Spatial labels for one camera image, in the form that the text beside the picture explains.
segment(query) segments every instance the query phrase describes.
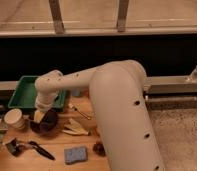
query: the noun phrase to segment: cup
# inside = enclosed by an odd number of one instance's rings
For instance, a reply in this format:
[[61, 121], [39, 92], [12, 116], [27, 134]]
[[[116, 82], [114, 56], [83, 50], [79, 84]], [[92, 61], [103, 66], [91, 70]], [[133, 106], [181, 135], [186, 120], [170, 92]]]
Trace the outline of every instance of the cup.
[[15, 129], [22, 130], [25, 128], [25, 119], [20, 109], [9, 110], [4, 116], [4, 121]]

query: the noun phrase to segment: green plastic bin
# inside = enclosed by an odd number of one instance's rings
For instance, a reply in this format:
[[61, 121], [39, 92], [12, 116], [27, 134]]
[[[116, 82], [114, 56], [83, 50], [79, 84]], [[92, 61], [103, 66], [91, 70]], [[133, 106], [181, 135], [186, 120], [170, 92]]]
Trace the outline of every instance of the green plastic bin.
[[[20, 109], [34, 109], [36, 99], [35, 80], [38, 76], [22, 76], [18, 82], [16, 90], [14, 91], [9, 103], [8, 108]], [[53, 109], [61, 111], [64, 107], [66, 91], [60, 91], [56, 98]]]

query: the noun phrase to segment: bolt hole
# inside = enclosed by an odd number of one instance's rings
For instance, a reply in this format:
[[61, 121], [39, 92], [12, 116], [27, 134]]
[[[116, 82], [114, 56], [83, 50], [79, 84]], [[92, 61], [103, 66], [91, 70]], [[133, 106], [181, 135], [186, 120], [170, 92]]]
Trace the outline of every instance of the bolt hole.
[[145, 136], [144, 136], [144, 139], [147, 139], [147, 138], [149, 138], [150, 137], [150, 134], [146, 134]]
[[135, 101], [134, 105], [136, 105], [136, 106], [140, 105], [140, 101], [139, 100]]
[[159, 166], [156, 166], [156, 167], [155, 167], [155, 171], [157, 171], [157, 170], [159, 170]]

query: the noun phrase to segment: dark object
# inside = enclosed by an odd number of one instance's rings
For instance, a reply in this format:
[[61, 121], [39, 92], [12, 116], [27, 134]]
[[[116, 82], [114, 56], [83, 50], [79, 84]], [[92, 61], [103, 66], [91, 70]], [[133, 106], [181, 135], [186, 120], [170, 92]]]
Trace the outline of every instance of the dark object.
[[14, 138], [12, 141], [6, 144], [6, 147], [8, 151], [14, 156], [18, 156], [24, 149], [34, 149], [42, 156], [51, 160], [55, 160], [55, 158], [48, 151], [40, 147], [35, 141], [24, 142]]
[[[20, 78], [16, 90], [8, 103], [8, 108], [35, 109], [37, 92], [34, 84], [37, 77], [22, 76]], [[63, 108], [65, 96], [66, 91], [60, 91], [53, 104], [53, 109], [61, 110]]]
[[35, 141], [29, 141], [29, 144], [41, 155], [47, 157], [48, 159], [55, 160], [55, 158], [45, 149], [40, 147]]
[[84, 146], [64, 150], [66, 164], [83, 162], [87, 160], [87, 148]]
[[16, 138], [13, 139], [11, 142], [7, 143], [6, 147], [8, 151], [14, 156], [18, 156], [21, 152]]
[[105, 156], [105, 149], [102, 142], [98, 141], [96, 144], [93, 145], [93, 151], [98, 154], [99, 156]]
[[37, 134], [46, 134], [51, 131], [58, 123], [58, 114], [54, 110], [49, 110], [45, 113], [40, 123], [34, 122], [34, 115], [29, 116], [30, 128]]

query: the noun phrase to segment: wooden table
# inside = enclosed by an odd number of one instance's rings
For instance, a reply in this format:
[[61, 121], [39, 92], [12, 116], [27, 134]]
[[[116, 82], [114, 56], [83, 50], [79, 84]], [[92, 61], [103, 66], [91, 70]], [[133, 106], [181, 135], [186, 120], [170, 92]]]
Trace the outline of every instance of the wooden table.
[[[93, 145], [99, 140], [96, 134], [96, 121], [86, 120], [80, 114], [67, 108], [68, 102], [72, 102], [80, 111], [92, 114], [92, 108], [87, 96], [74, 98], [67, 97], [64, 111], [59, 114], [59, 122], [55, 129], [46, 136], [40, 136], [34, 133], [29, 126], [20, 132], [9, 128], [4, 143], [13, 138], [19, 140], [38, 142], [43, 148], [53, 154], [55, 161], [42, 157], [34, 150], [26, 150], [20, 156], [12, 156], [3, 145], [0, 149], [0, 171], [109, 171], [109, 165], [106, 157], [100, 157], [92, 150]], [[63, 125], [68, 118], [74, 118], [80, 122], [86, 129], [91, 130], [90, 136], [71, 136], [62, 133]], [[64, 162], [64, 149], [84, 145], [88, 150], [88, 161], [66, 165]]]

